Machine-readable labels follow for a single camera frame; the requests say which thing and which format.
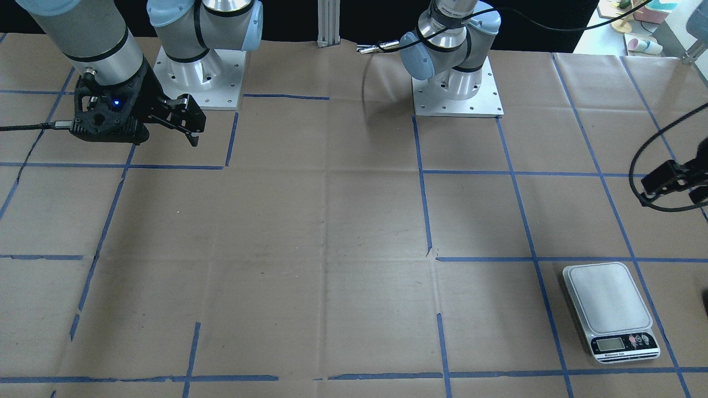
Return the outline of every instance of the black background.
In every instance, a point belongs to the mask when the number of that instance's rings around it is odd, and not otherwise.
[[[316,0],[261,0],[264,7],[263,39],[316,41]],[[556,28],[584,27],[598,0],[488,0],[509,6],[535,21]],[[123,0],[116,5],[136,36],[155,36],[145,5],[147,0]],[[399,39],[413,30],[430,0],[341,0],[341,37],[360,44]],[[573,52],[581,33],[552,33],[502,13],[495,50]],[[35,21],[13,0],[0,0],[0,32],[41,33]]]

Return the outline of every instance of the cardboard surface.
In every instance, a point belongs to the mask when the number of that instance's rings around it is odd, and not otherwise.
[[[672,354],[701,397],[708,222],[641,207],[626,173],[708,90],[675,59],[490,60],[501,120],[414,118],[397,55],[264,42],[197,148],[1,133],[0,397],[683,396]],[[5,36],[0,125],[71,117],[68,65]],[[694,156],[706,117],[638,171]],[[615,260],[655,360],[578,337],[562,269]]]

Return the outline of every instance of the metal post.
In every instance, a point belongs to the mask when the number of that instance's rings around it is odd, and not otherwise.
[[[339,1],[318,0],[319,35],[317,47],[339,45]]]

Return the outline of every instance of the scale control panel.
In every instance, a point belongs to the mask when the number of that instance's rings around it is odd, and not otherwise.
[[[590,341],[590,349],[602,363],[655,358],[660,353],[656,339],[646,332],[595,337]]]

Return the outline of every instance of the digital kitchen scale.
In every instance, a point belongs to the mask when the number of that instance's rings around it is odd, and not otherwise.
[[[563,278],[598,362],[659,356],[651,315],[624,264],[569,266],[563,269]]]

